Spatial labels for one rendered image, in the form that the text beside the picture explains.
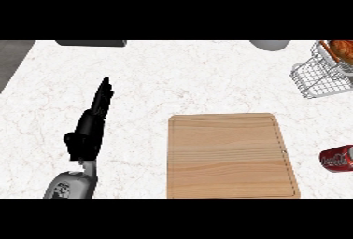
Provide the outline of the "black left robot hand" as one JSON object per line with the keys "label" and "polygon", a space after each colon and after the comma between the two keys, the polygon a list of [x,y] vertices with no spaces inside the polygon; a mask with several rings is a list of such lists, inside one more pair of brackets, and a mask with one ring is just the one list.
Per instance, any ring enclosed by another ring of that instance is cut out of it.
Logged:
{"label": "black left robot hand", "polygon": [[72,161],[96,160],[112,96],[112,84],[105,77],[95,93],[92,107],[83,112],[74,132],[64,136]]}

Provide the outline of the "wooden cutting board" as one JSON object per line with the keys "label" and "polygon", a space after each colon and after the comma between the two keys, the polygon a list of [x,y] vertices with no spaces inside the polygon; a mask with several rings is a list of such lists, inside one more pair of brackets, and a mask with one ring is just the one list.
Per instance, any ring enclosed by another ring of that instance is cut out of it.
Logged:
{"label": "wooden cutting board", "polygon": [[170,117],[167,196],[173,199],[301,196],[272,114]]}

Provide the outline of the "dark grey appliance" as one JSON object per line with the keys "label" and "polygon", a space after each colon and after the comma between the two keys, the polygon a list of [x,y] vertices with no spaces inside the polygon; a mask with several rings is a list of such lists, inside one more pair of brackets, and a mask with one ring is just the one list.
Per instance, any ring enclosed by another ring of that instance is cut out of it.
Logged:
{"label": "dark grey appliance", "polygon": [[127,40],[55,40],[61,46],[126,47]]}

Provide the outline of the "pale grey round object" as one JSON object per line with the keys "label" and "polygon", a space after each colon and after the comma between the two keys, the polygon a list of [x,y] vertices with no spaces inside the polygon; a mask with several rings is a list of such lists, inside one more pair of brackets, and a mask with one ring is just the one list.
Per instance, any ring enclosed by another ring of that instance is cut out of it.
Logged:
{"label": "pale grey round object", "polygon": [[279,51],[288,46],[288,40],[251,40],[251,44],[263,50]]}

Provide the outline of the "red soda can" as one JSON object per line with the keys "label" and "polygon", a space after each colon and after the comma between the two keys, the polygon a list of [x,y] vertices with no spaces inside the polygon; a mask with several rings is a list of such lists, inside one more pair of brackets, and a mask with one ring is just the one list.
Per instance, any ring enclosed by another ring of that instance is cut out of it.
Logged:
{"label": "red soda can", "polygon": [[353,171],[353,145],[324,150],[321,153],[321,164],[331,172]]}

